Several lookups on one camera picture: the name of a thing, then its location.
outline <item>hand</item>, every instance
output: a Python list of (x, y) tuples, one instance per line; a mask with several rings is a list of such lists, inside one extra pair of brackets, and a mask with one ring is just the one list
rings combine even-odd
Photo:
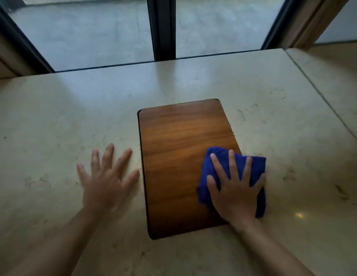
[(216, 155), (211, 154), (210, 158), (221, 182), (221, 190), (218, 191), (213, 176), (207, 176), (207, 185), (213, 205), (224, 220), (237, 230), (242, 230), (249, 223), (255, 221), (256, 197), (264, 186), (265, 174), (261, 175), (259, 181), (253, 187), (249, 187), (251, 157), (246, 158), (242, 180), (238, 176), (233, 150), (228, 152), (231, 179), (228, 179)]
[(132, 171), (125, 180), (121, 180), (123, 171), (129, 162), (132, 150), (127, 149), (113, 163), (114, 145), (109, 144), (100, 164), (98, 149), (92, 153), (92, 175), (90, 176), (82, 164), (78, 164), (78, 175), (84, 187), (84, 209), (97, 214), (109, 212), (119, 206), (139, 180), (138, 169)]

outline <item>microfiber towel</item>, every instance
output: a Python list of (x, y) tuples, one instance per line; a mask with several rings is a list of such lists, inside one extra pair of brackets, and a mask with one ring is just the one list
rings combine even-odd
[[(214, 169), (212, 160), (210, 158), (210, 154), (214, 153), (218, 161), (221, 163), (224, 171), (226, 172), (228, 178), (230, 178), (230, 167), (228, 164), (228, 150), (220, 147), (210, 147), (208, 148), (203, 162), (202, 174), (200, 177), (200, 184), (197, 187), (199, 202), (202, 204), (206, 204), (211, 208), (214, 208), (212, 204), (212, 199), (210, 198), (210, 193), (208, 187), (206, 185), (206, 177), (208, 175), (212, 175), (214, 180), (216, 181), (216, 185), (218, 190), (221, 190), (221, 183), (219, 181), (218, 175)], [(236, 165), (238, 170), (238, 176), (240, 180), (242, 179), (242, 172), (245, 168), (246, 157), (240, 154), (235, 153)], [(251, 176), (250, 176), (250, 187), (254, 186), (254, 184), (259, 180), (260, 176), (265, 172), (265, 161), (264, 157), (252, 157), (251, 164)], [(263, 217), (265, 212), (265, 192), (264, 188), (262, 188), (258, 194), (256, 200), (256, 214), (255, 217)]]

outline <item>wooden board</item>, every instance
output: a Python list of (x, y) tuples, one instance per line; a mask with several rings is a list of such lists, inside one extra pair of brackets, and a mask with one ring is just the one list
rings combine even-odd
[(138, 117), (151, 239), (223, 224), (196, 193), (208, 147), (241, 153), (220, 101), (146, 108)]

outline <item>beige stone surface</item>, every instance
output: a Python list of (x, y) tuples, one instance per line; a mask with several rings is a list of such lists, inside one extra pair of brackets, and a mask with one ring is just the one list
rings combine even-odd
[(287, 52), (357, 137), (357, 42)]
[[(282, 50), (0, 81), (0, 275), (81, 207), (76, 164), (114, 142), (141, 167), (137, 111), (218, 98), (244, 154), (267, 157), (272, 235), (317, 275), (357, 274), (357, 142)], [(142, 179), (75, 275), (258, 275), (228, 226), (152, 241)]]

